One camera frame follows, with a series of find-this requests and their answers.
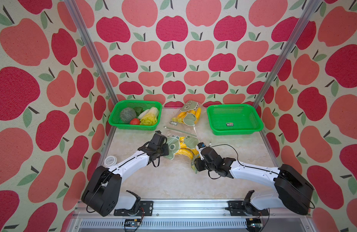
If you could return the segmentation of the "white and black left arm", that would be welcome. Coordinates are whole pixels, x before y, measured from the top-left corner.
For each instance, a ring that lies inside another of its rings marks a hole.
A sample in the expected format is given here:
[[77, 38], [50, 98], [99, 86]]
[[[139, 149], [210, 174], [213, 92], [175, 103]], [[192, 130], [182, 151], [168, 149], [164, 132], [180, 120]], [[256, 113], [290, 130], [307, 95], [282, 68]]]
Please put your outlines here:
[[122, 183], [139, 169], [168, 155], [167, 137], [158, 130], [150, 141], [139, 147], [128, 159], [108, 168], [97, 167], [81, 196], [81, 201], [87, 208], [91, 208], [90, 213], [97, 212], [103, 217], [115, 211], [137, 214], [141, 208], [141, 197], [131, 191], [121, 193]]

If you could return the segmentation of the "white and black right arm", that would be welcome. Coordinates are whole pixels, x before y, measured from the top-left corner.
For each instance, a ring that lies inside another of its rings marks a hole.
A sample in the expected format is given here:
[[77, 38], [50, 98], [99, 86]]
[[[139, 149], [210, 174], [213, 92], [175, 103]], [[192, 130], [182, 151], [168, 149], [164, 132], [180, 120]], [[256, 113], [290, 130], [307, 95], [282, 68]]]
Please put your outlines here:
[[196, 146], [199, 156], [194, 160], [197, 171], [215, 172], [220, 177], [245, 179], [271, 189], [263, 193], [250, 190], [242, 205], [249, 214], [271, 208], [286, 208], [298, 215], [307, 215], [312, 204], [314, 187], [293, 167], [262, 167], [234, 158], [222, 158], [204, 143]]

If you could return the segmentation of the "zip-top bag with dinosaur print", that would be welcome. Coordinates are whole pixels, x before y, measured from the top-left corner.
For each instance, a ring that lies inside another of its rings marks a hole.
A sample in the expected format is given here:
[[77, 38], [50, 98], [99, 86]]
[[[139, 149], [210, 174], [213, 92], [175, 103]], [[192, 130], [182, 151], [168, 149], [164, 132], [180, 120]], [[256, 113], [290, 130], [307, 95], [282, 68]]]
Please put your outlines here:
[[167, 144], [168, 144], [168, 156], [165, 158], [173, 160], [176, 155], [186, 156], [190, 159], [190, 165], [194, 173], [198, 172], [195, 167], [194, 161], [199, 158], [199, 151], [196, 146], [199, 143], [199, 139], [193, 136], [181, 136], [178, 134], [167, 134]]

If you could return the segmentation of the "yellow banana bunch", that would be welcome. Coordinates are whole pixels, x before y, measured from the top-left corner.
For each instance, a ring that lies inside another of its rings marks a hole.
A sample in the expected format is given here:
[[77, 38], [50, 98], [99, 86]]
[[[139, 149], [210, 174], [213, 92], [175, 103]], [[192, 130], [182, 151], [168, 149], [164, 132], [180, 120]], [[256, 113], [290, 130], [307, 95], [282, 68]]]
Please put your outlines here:
[[184, 155], [192, 160], [199, 154], [196, 150], [196, 145], [199, 143], [199, 140], [196, 137], [176, 136], [174, 139], [172, 145], [169, 146], [173, 155]]

